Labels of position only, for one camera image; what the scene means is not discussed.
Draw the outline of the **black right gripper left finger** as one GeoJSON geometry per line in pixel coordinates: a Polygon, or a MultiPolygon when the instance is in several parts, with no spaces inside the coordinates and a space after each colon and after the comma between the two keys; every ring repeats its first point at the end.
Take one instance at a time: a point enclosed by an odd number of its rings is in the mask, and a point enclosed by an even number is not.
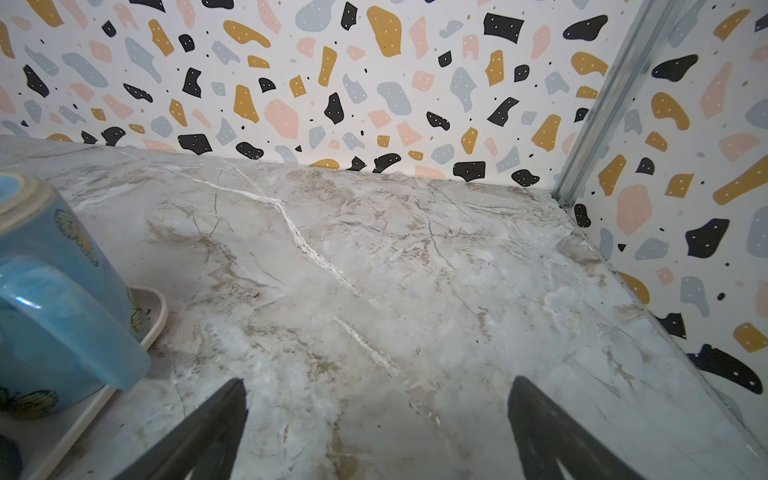
{"type": "Polygon", "coordinates": [[[241,379],[223,384],[119,479],[228,479],[248,416],[241,379]]]}

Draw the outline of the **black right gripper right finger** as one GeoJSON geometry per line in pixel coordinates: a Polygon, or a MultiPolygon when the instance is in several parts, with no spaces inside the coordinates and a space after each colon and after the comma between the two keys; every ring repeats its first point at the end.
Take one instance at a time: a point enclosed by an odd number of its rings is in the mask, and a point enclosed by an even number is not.
{"type": "Polygon", "coordinates": [[[527,479],[641,477],[528,378],[514,379],[507,408],[527,479]]]}

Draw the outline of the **blue butterfly mug yellow inside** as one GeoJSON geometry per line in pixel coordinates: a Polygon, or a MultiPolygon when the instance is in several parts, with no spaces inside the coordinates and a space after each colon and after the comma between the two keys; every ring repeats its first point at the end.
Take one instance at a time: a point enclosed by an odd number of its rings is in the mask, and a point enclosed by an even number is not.
{"type": "Polygon", "coordinates": [[[129,390],[151,359],[144,311],[50,183],[1,175],[1,412],[57,413],[129,390]]]}

